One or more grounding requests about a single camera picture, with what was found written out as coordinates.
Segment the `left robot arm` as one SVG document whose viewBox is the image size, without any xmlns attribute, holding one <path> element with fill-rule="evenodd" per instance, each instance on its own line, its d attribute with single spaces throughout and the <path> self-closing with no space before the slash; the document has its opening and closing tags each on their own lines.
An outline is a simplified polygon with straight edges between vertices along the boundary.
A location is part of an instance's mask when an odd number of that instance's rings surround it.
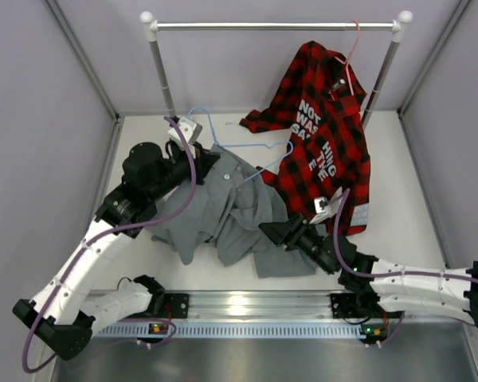
<svg viewBox="0 0 478 382">
<path fill-rule="evenodd" d="M 98 208 L 84 238 L 48 285 L 31 299 L 19 300 L 14 315 L 55 356 L 73 359 L 102 329 L 135 314 L 162 313 L 164 288 L 140 275 L 126 286 L 88 298 L 96 280 L 141 230 L 152 224 L 157 201 L 181 184 L 194 189 L 220 158 L 200 144 L 184 150 L 169 141 L 135 145 L 123 162 L 123 176 Z"/>
</svg>

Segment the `blue wire hanger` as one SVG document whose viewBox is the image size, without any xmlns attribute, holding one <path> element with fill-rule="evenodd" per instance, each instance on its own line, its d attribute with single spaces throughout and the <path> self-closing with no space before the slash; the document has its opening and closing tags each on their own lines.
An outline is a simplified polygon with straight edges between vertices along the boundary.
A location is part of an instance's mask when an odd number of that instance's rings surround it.
<svg viewBox="0 0 478 382">
<path fill-rule="evenodd" d="M 213 139 L 213 143 L 219 147 L 221 147 L 222 149 L 239 149 L 239 148 L 252 148 L 252 149 L 256 149 L 256 148 L 265 148 L 266 150 L 272 150 L 274 149 L 275 147 L 278 147 L 278 146 L 284 146 L 287 150 L 284 154 L 280 155 L 279 157 L 277 157 L 276 159 L 274 159 L 272 162 L 270 162 L 268 165 L 266 166 L 263 166 L 261 167 L 259 170 L 257 170 L 255 173 L 253 173 L 252 175 L 248 176 L 245 181 L 250 181 L 252 179 L 254 179 L 255 177 L 258 177 L 260 176 L 262 173 L 266 172 L 267 170 L 269 170 L 271 167 L 273 167 L 274 165 L 276 164 L 280 164 L 282 162 L 283 159 L 287 158 L 295 149 L 295 145 L 293 144 L 292 141 L 290 140 L 286 140 L 286 141 L 279 141 L 279 142 L 274 142 L 273 144 L 267 144 L 267 143 L 240 143 L 240 144 L 223 144 L 220 142 L 219 138 L 218 138 L 218 135 L 217 135 L 217 130 L 214 126 L 214 122 L 213 122 L 213 119 L 212 119 L 212 116 L 211 116 L 211 113 L 205 108 L 205 107 L 202 107 L 202 106 L 196 106 L 196 107 L 192 107 L 186 114 L 186 116 L 188 118 L 190 118 L 196 111 L 202 111 L 207 119 L 208 119 L 208 123 L 209 123 L 209 127 L 210 127 L 210 132 L 211 132 L 211 135 L 212 135 L 212 139 Z"/>
</svg>

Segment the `grey shirt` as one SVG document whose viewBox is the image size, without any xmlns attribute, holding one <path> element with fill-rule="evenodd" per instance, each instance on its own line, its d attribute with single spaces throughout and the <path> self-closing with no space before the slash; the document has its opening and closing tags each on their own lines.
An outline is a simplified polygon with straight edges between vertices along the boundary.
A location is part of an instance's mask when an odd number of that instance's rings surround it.
<svg viewBox="0 0 478 382">
<path fill-rule="evenodd" d="M 217 145 L 211 151 L 220 158 L 203 185 L 180 215 L 149 229 L 152 241 L 168 245 L 185 265 L 192 263 L 199 245 L 208 243 L 226 267 L 251 255 L 261 279 L 314 275 L 316 266 L 308 257 L 277 247 L 259 228 L 288 219 L 278 192 L 236 154 Z"/>
</svg>

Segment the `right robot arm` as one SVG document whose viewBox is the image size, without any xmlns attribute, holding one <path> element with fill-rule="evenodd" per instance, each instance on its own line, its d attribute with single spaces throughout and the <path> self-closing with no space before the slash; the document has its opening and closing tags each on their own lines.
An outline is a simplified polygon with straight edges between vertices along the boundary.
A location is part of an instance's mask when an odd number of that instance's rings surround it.
<svg viewBox="0 0 478 382">
<path fill-rule="evenodd" d="M 321 236 L 297 216 L 259 225 L 276 246 L 296 249 L 355 296 L 365 316 L 382 310 L 453 318 L 478 329 L 478 261 L 471 267 L 429 269 L 391 263 L 361 253 L 345 236 Z"/>
</svg>

